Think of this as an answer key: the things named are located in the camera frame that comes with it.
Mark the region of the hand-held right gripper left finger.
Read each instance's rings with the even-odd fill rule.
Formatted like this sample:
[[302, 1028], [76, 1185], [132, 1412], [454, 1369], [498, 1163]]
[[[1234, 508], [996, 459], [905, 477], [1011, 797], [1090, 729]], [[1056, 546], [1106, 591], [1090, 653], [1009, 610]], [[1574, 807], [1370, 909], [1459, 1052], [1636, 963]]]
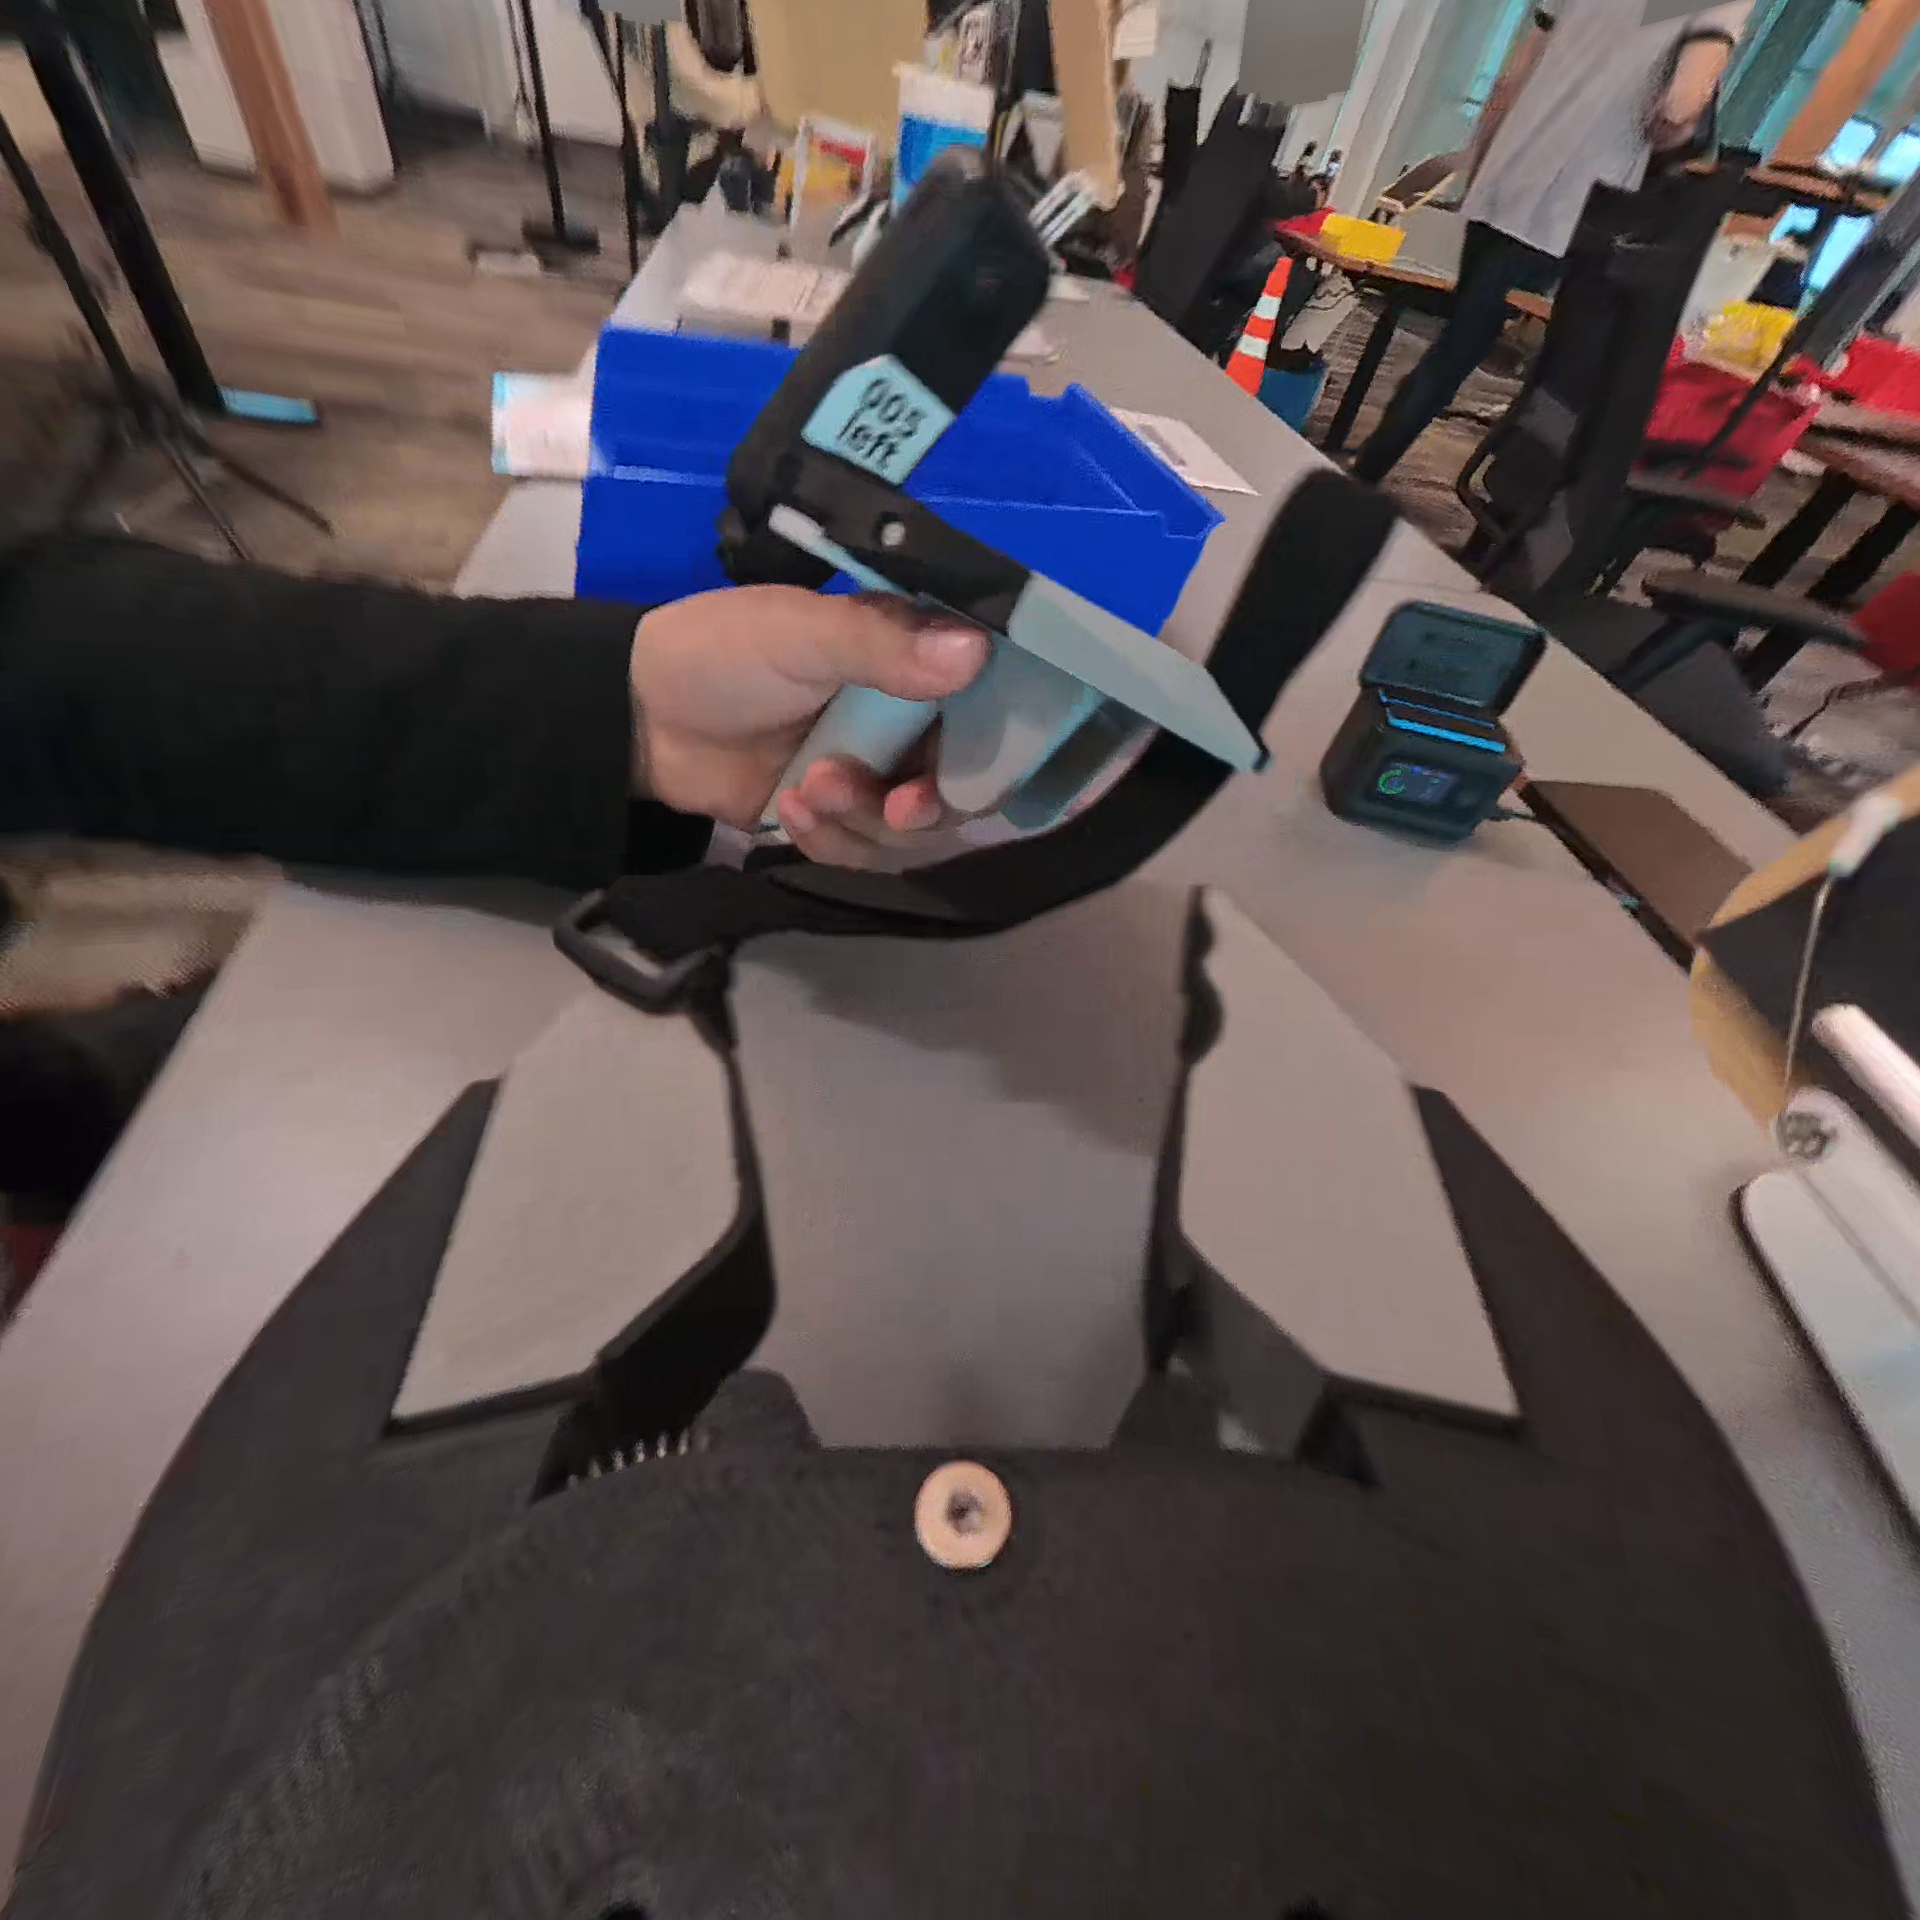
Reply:
[[391, 1422], [554, 1412], [545, 1490], [691, 1452], [776, 1308], [726, 983], [585, 990], [495, 1091]]

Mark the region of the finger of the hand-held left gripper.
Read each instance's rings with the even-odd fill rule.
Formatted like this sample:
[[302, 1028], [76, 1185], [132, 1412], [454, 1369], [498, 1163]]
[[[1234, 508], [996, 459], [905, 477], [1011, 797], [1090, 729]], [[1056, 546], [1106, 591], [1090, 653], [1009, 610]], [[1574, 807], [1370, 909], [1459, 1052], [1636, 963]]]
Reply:
[[1099, 687], [995, 637], [980, 674], [945, 705], [932, 782], [962, 821], [1042, 833], [1123, 772], [1152, 732]]
[[[995, 637], [1025, 646], [1223, 766], [1252, 772], [1265, 764], [1257, 733], [1200, 663], [954, 529], [918, 500], [849, 511], [782, 503], [771, 510], [767, 529], [866, 587], [985, 634], [991, 650]], [[940, 727], [950, 700], [844, 687], [827, 701], [790, 771], [798, 774], [816, 761], [842, 759], [878, 777], [892, 774]]]

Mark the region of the beige rounded board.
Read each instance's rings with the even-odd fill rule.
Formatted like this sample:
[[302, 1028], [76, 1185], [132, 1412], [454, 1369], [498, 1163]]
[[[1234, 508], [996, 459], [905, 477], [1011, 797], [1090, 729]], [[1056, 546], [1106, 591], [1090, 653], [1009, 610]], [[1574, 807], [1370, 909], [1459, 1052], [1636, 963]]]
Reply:
[[750, 2], [767, 114], [794, 131], [816, 117], [887, 134], [896, 124], [896, 70], [919, 65], [926, 2]]

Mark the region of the disinfecting wipes canister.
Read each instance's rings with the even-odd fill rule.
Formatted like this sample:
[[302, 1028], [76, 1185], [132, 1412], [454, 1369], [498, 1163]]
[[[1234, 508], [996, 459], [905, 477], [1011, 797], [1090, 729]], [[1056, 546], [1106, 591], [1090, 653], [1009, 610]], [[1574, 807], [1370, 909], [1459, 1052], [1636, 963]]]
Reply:
[[961, 81], [924, 65], [899, 65], [899, 129], [892, 206], [902, 207], [950, 151], [991, 146], [996, 95], [991, 85]]

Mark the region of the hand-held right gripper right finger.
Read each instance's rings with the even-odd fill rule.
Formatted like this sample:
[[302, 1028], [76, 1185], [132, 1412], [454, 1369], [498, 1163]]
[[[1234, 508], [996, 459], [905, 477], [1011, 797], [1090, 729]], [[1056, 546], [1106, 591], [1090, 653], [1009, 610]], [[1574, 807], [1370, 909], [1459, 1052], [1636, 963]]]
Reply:
[[1511, 1382], [1418, 1087], [1219, 886], [1192, 892], [1143, 1274], [1152, 1371], [1222, 1445], [1363, 1412], [1511, 1439]]

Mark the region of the red plastic bin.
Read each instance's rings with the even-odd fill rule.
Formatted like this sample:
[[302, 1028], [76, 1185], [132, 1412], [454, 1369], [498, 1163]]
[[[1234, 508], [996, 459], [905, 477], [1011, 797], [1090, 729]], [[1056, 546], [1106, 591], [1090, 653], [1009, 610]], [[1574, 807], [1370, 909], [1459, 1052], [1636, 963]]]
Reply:
[[1793, 362], [1787, 372], [1787, 382], [1769, 382], [1732, 434], [1722, 439], [1754, 382], [1713, 362], [1692, 358], [1673, 342], [1634, 473], [1689, 475], [1714, 493], [1750, 500], [1807, 436], [1828, 396], [1810, 363]]

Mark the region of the wooden post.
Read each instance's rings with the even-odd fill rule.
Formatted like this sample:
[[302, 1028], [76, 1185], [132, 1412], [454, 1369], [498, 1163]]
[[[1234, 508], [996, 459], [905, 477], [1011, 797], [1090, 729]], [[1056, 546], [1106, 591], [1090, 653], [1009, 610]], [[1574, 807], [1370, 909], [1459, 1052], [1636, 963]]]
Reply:
[[268, 2], [203, 2], [257, 179], [276, 218], [302, 233], [337, 237], [338, 215], [297, 101]]

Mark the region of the blue plastic bin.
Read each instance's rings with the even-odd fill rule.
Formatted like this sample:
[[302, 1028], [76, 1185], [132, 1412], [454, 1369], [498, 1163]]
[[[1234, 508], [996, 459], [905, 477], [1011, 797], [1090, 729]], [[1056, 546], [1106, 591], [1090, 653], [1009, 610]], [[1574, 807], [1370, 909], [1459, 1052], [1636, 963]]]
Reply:
[[[609, 326], [572, 586], [655, 607], [727, 586], [718, 522], [735, 445], [798, 358], [791, 347]], [[1081, 386], [1035, 396], [995, 374], [911, 475], [952, 525], [1154, 634], [1222, 511]]]

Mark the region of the person's left forearm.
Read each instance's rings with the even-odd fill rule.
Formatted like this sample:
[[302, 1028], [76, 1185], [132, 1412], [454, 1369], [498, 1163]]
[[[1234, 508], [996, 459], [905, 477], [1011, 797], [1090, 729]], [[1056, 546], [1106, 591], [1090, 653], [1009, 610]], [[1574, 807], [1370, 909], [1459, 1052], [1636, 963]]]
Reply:
[[638, 623], [42, 534], [3, 565], [3, 830], [576, 895], [695, 866], [714, 823], [633, 790]]

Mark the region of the beige board on white stand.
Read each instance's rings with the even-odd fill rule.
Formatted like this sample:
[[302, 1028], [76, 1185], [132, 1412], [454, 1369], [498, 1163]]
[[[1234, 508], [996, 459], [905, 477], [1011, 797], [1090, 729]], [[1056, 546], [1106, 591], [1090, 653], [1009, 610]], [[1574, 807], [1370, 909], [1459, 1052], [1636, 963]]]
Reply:
[[1060, 141], [1044, 165], [1047, 196], [1089, 202], [1071, 242], [1120, 263], [1118, 207], [1123, 199], [1120, 62], [1113, 52], [1118, 5], [1047, 2], [1047, 46], [1058, 103]]

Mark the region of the black office chair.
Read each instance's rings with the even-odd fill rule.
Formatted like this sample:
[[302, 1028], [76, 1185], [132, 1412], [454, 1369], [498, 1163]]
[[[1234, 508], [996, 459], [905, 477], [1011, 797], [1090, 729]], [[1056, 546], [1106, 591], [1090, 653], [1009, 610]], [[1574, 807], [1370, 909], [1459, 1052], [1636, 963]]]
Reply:
[[1844, 612], [1700, 567], [1646, 575], [1646, 605], [1601, 594], [1602, 575], [1632, 563], [1665, 522], [1744, 515], [1743, 503], [1697, 479], [1714, 442], [1689, 466], [1636, 477], [1670, 347], [1744, 172], [1731, 159], [1636, 191], [1592, 195], [1544, 345], [1457, 477], [1457, 498], [1472, 517], [1472, 534], [1457, 550], [1468, 571], [1569, 650], [1578, 637], [1627, 637], [1617, 661], [1588, 663], [1631, 695], [1700, 651], [1732, 650], [1756, 628], [1865, 650]]

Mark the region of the printed paper sheet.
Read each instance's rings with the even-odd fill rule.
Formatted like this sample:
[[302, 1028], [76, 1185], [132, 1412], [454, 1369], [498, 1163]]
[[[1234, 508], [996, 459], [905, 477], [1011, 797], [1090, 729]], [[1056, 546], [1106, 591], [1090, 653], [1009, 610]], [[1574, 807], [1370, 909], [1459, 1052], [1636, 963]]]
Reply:
[[849, 269], [833, 266], [714, 252], [686, 275], [678, 317], [686, 331], [803, 342], [830, 317], [850, 281]]

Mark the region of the white paper sheet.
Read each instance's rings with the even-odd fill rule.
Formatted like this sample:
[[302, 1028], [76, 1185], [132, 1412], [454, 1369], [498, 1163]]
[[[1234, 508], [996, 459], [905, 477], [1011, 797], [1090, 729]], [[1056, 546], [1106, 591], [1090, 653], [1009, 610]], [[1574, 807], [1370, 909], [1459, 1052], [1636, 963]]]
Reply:
[[1126, 407], [1111, 409], [1111, 415], [1146, 444], [1190, 489], [1219, 497], [1259, 493], [1259, 487], [1248, 482], [1190, 423]]

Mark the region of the black board on white stand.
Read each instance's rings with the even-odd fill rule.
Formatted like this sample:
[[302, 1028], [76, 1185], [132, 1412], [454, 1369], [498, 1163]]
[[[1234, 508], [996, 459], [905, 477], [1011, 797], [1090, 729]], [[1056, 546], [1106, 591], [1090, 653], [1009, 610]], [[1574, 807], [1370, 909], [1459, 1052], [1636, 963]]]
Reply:
[[1735, 1225], [1919, 1521], [1916, 774], [1743, 883], [1700, 935], [1697, 1035], [1774, 1163]]

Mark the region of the orange traffic cone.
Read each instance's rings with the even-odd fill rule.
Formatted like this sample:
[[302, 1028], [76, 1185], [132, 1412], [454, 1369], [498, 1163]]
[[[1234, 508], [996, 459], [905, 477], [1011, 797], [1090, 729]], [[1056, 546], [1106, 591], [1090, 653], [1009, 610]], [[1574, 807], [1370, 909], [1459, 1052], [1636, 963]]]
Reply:
[[1290, 291], [1291, 266], [1291, 253], [1283, 252], [1270, 273], [1259, 298], [1246, 313], [1246, 319], [1239, 326], [1239, 338], [1226, 362], [1230, 382], [1252, 397], [1259, 397], [1263, 393], [1270, 351], [1279, 331], [1283, 331], [1281, 313]]

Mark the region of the dark charging case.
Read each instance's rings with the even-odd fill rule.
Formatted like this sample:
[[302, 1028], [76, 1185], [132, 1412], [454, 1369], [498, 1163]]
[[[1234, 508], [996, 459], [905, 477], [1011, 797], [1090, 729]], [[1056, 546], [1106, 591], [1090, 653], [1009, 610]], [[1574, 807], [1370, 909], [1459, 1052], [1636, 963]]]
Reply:
[[1545, 655], [1532, 621], [1414, 601], [1359, 674], [1359, 698], [1318, 767], [1329, 814], [1431, 847], [1492, 821], [1523, 777], [1507, 714]]

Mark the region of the wooden top office table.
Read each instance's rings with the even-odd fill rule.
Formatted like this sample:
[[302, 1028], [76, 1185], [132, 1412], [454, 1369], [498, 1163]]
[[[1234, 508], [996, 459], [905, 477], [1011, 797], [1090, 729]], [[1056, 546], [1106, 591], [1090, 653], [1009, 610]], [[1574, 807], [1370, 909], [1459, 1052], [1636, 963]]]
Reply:
[[1407, 261], [1366, 266], [1340, 258], [1318, 239], [1279, 237], [1295, 261], [1295, 291], [1283, 306], [1281, 341], [1302, 333], [1302, 345], [1321, 347], [1345, 325], [1351, 303], [1366, 306], [1371, 325], [1337, 397], [1331, 426], [1319, 439], [1326, 454], [1340, 454], [1361, 418], [1363, 404], [1386, 366], [1387, 350], [1407, 319], [1442, 319], [1457, 299], [1451, 277]]

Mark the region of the person's left hand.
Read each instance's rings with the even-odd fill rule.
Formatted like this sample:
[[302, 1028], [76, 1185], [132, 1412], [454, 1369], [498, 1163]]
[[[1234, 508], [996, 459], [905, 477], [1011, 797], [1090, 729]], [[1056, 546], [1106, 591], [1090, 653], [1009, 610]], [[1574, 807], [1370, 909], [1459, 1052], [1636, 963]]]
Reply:
[[890, 594], [752, 586], [656, 607], [632, 645], [632, 796], [737, 830], [774, 814], [807, 859], [878, 868], [954, 823], [936, 777], [874, 774], [809, 733], [844, 687], [936, 705], [988, 658], [980, 630]]

